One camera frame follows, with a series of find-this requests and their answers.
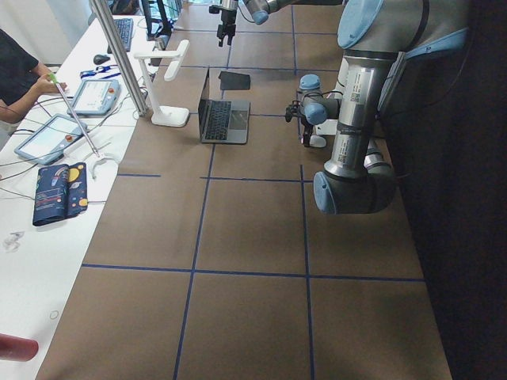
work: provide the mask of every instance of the tablet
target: tablet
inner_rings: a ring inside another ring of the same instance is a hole
[[[72,108],[79,116],[103,116],[114,105],[119,89],[116,79],[83,79],[74,95]]]
[[[14,153],[41,165],[50,165],[81,137],[81,128],[74,119],[56,114],[14,149]]]

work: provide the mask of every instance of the white desk lamp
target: white desk lamp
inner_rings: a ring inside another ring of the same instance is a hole
[[[190,111],[187,108],[170,107],[169,105],[160,105],[151,84],[150,74],[146,67],[145,59],[150,58],[171,58],[172,62],[167,67],[164,74],[164,80],[170,82],[176,78],[176,74],[180,69],[181,61],[185,57],[189,49],[189,41],[183,40],[175,51],[138,51],[134,53],[134,58],[139,60],[141,71],[143,72],[144,84],[148,90],[148,97],[150,98],[151,107],[153,108],[153,116],[151,122],[157,125],[165,125],[167,127],[183,127],[189,119]]]

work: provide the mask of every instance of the black wall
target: black wall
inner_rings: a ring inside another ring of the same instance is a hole
[[[507,2],[472,2],[471,27],[409,64],[381,122],[452,376],[505,380]]]

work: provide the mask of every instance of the laptop keyboard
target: laptop keyboard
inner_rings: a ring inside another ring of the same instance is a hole
[[[226,140],[231,115],[231,103],[229,101],[213,101],[210,109],[206,139]]]
[[[121,43],[124,45],[125,51],[130,51],[132,45],[132,33],[134,32],[133,18],[115,18],[114,24],[118,28]],[[111,54],[111,47],[108,47],[108,54]]]

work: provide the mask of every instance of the person's hand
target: person's hand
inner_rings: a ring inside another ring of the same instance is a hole
[[[33,86],[36,88],[36,90],[39,94],[58,93],[58,89],[56,88],[55,84],[49,78],[49,74],[42,75],[41,77],[39,77],[39,79],[37,79],[37,82]],[[61,82],[60,86],[62,87],[63,90],[65,90],[67,87],[67,84]]]

